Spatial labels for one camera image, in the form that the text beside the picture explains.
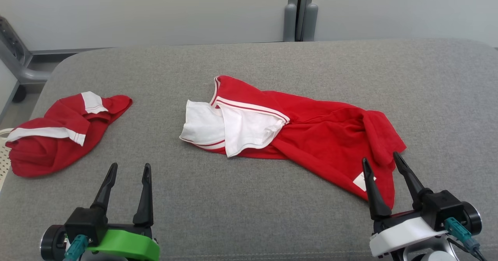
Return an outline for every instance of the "gray fabric surface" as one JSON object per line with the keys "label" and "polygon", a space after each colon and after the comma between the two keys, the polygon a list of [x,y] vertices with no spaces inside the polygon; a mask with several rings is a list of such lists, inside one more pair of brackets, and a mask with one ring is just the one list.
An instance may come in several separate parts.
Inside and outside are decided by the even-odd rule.
{"label": "gray fabric surface", "polygon": [[[474,41],[424,39],[132,47],[66,59],[33,118],[82,91],[128,95],[133,105],[67,169],[35,179],[8,174],[2,259],[40,259],[45,229],[89,206],[116,161],[110,222],[132,221],[144,163],[153,167],[161,260],[376,260],[366,202],[290,161],[226,159],[178,139],[187,99],[208,102],[216,75],[384,112],[420,180],[474,204],[484,224],[482,252],[489,260],[498,254],[498,52]],[[397,172],[395,183],[394,211],[408,210]]]}

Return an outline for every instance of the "white tag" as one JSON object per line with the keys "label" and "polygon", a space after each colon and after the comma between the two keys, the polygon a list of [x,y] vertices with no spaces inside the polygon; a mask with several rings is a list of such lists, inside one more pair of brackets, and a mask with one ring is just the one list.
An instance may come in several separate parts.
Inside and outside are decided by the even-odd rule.
{"label": "white tag", "polygon": [[365,175],[360,173],[356,178],[352,181],[356,186],[361,188],[361,190],[366,191],[366,184],[365,184]]}

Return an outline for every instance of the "fabric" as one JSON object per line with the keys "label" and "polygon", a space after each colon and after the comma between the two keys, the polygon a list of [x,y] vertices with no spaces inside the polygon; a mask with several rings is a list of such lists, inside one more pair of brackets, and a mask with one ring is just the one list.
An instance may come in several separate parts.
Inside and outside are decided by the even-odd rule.
{"label": "fabric", "polygon": [[43,118],[21,124],[7,137],[12,172],[35,177],[64,169],[91,151],[130,105],[127,96],[101,98],[90,91],[57,100]]}
{"label": "fabric", "polygon": [[382,112],[259,89],[215,77],[210,103],[187,102],[180,139],[228,157],[290,159],[367,200],[363,158],[370,160],[393,208],[393,152],[406,148]]}
{"label": "fabric", "polygon": [[[53,71],[32,118],[89,89],[105,97],[126,93],[133,106],[70,168],[38,178],[7,174],[1,260],[41,260],[44,231],[90,206],[114,162],[107,217],[117,223],[131,223],[144,164],[152,166],[161,261],[378,260],[368,248],[373,224],[363,199],[293,161],[227,159],[178,139],[185,102],[210,101],[216,75],[383,112],[408,146],[402,156],[420,181],[479,210],[484,228],[475,239],[493,259],[497,70],[494,48],[456,39],[142,46],[71,56]],[[403,176],[393,176],[393,212],[410,210]],[[456,252],[460,261],[475,260]]]}

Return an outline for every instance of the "clothing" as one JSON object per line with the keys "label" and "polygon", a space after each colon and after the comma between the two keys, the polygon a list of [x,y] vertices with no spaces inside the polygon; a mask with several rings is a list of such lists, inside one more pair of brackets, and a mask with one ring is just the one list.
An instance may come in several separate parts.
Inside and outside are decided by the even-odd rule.
{"label": "clothing", "polygon": [[57,100],[45,116],[7,137],[12,172],[34,177],[64,169],[91,151],[131,105],[127,96],[101,98],[90,91]]}
{"label": "clothing", "polygon": [[221,75],[210,103],[187,102],[180,139],[228,157],[289,159],[368,199],[361,160],[368,158],[393,207],[393,151],[406,146],[382,112],[259,89]]}

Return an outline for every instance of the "floor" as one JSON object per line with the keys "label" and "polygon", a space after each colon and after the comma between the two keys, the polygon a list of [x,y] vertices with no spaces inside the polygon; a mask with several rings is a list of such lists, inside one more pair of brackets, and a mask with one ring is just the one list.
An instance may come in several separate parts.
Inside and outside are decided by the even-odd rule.
{"label": "floor", "polygon": [[[54,68],[67,57],[73,54],[38,55],[34,56],[28,68],[36,71],[53,71]],[[0,120],[0,130],[15,128],[28,121],[38,101],[44,84],[32,84],[26,87],[28,94],[20,103],[11,103],[7,113]]]}

